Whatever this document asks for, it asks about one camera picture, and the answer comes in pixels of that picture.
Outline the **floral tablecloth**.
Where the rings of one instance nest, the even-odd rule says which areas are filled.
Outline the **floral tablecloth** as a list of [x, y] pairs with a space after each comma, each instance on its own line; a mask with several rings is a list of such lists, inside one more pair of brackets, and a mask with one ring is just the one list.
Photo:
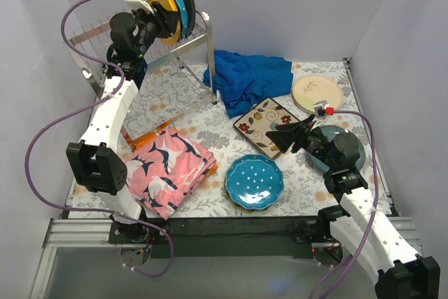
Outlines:
[[[292, 72], [293, 82], [311, 74], [333, 79], [343, 92], [342, 109], [358, 111], [351, 82], [342, 62], [294, 62]], [[172, 63], [147, 75], [139, 95], [128, 110], [125, 119], [127, 132], [136, 139], [205, 97], [204, 105], [187, 112], [170, 127], [175, 127], [181, 134], [209, 149], [217, 159], [218, 169], [183, 201], [173, 217], [308, 216], [317, 215], [318, 210], [336, 204], [326, 190], [322, 174], [315, 168], [308, 153], [301, 150], [296, 154], [288, 151], [274, 159], [284, 179], [284, 190], [278, 202], [267, 211], [254, 214], [236, 208], [225, 194], [225, 173], [234, 160], [249, 153], [257, 153], [257, 150], [234, 128], [233, 123], [238, 118], [228, 117], [222, 100], [218, 98], [218, 103], [213, 105], [190, 71], [180, 70]], [[326, 119], [325, 125], [342, 127], [360, 139], [367, 155], [361, 173], [374, 194], [371, 150], [361, 118], [338, 114]], [[107, 208], [101, 198], [82, 186], [72, 188], [67, 203], [72, 207]]]

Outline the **blue polka dot plate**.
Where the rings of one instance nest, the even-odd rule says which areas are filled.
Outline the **blue polka dot plate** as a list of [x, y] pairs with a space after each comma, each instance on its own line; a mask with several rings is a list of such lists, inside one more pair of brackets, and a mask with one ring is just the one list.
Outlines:
[[264, 211], [275, 204], [284, 190], [284, 177], [275, 161], [248, 154], [236, 159], [225, 173], [228, 197], [245, 211]]

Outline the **blue cloth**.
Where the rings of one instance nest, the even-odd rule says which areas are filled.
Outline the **blue cloth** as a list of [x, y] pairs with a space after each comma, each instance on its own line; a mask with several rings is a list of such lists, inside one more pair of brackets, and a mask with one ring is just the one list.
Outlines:
[[215, 50], [214, 60], [215, 78], [211, 80], [206, 70], [202, 82], [215, 85], [230, 118], [244, 115], [264, 99], [291, 92], [292, 62], [282, 57]]

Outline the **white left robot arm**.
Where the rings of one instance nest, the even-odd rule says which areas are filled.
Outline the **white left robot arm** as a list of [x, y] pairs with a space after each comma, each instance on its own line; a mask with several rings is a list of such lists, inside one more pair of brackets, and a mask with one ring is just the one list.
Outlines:
[[126, 187], [127, 168], [116, 153], [125, 116], [146, 75], [144, 59], [156, 39], [178, 40], [192, 26], [185, 6], [173, 8], [154, 1], [153, 11], [143, 6], [119, 12], [109, 21], [111, 44], [102, 62], [106, 67], [104, 90], [92, 120], [80, 140], [66, 149], [77, 184], [106, 203], [114, 221], [126, 224], [125, 234], [135, 243], [149, 234], [141, 206]]

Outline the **steel dish rack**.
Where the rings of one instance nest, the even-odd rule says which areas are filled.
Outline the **steel dish rack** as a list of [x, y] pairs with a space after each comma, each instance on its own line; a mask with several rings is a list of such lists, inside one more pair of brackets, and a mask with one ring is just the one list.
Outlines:
[[[88, 53], [90, 57], [106, 57], [111, 45], [109, 21], [100, 23], [69, 39], [71, 46]], [[203, 54], [206, 68], [212, 71], [214, 79], [215, 61], [212, 55], [214, 40], [211, 18], [206, 11], [197, 9], [192, 34], [166, 46], [156, 41], [146, 53], [147, 72], [139, 94], [129, 107], [124, 125], [131, 138], [136, 139], [169, 119], [174, 122], [206, 104], [216, 104], [216, 89], [202, 82], [202, 75], [189, 66], [188, 59]], [[83, 71], [88, 83], [100, 98], [105, 88], [105, 68], [102, 64], [83, 59], [69, 48], [78, 67]]]

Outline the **square floral plate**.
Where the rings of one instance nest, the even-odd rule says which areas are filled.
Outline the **square floral plate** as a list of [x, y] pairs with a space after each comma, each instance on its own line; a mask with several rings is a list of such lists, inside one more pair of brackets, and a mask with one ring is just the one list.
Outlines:
[[234, 122], [233, 126], [263, 155], [275, 159], [281, 154], [281, 151], [265, 134], [269, 131], [276, 131], [277, 125], [287, 125], [298, 121], [277, 101], [267, 98], [242, 115]]

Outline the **cream round plate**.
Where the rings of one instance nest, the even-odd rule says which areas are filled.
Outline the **cream round plate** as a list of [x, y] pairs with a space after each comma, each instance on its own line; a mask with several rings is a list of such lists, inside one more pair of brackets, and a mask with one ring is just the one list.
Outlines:
[[309, 113], [314, 112], [314, 105], [320, 101], [335, 108], [344, 103], [344, 95], [340, 86], [332, 79], [318, 74], [298, 78], [291, 89], [294, 102]]

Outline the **pink patterned cloth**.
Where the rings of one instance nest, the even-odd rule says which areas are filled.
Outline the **pink patterned cloth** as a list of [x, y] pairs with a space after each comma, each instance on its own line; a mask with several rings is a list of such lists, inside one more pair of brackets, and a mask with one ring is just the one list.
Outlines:
[[166, 129], [126, 160], [125, 186], [137, 202], [167, 220], [215, 166], [211, 151], [176, 128]]

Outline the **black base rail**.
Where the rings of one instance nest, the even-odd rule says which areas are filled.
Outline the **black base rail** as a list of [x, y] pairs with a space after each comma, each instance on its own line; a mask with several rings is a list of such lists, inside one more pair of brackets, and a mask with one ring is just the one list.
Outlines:
[[110, 244], [151, 247], [154, 258], [292, 256], [311, 259], [329, 249], [340, 261], [342, 245], [317, 216], [151, 218], [151, 228], [112, 223]]

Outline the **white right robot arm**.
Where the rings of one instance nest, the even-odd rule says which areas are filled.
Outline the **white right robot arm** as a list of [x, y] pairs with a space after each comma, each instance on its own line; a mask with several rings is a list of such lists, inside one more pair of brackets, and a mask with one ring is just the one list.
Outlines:
[[306, 150], [328, 166], [325, 186], [338, 205], [319, 212], [318, 236], [336, 239], [371, 278], [378, 298], [437, 298], [440, 266], [423, 257], [374, 204], [366, 180], [356, 167], [358, 139], [342, 132], [328, 139], [312, 118], [279, 125], [267, 137], [281, 152]]

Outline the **dark teal round plate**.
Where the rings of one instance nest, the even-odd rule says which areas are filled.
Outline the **dark teal round plate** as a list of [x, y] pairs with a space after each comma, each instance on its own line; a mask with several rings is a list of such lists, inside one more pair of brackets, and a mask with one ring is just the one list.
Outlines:
[[[365, 149], [361, 141], [358, 139], [358, 137], [353, 134], [352, 132], [348, 131], [347, 129], [344, 129], [342, 127], [336, 126], [336, 125], [324, 125], [321, 127], [321, 131], [324, 136], [328, 139], [328, 141], [332, 141], [335, 136], [341, 134], [341, 133], [348, 133], [354, 136], [354, 138], [358, 141], [358, 153], [359, 153], [359, 159], [356, 161], [356, 167], [357, 169], [361, 169], [365, 163], [366, 154]], [[329, 167], [325, 165], [323, 162], [315, 158], [314, 156], [310, 156], [311, 161], [314, 165], [314, 168], [317, 169], [320, 172], [327, 172], [329, 170]]]

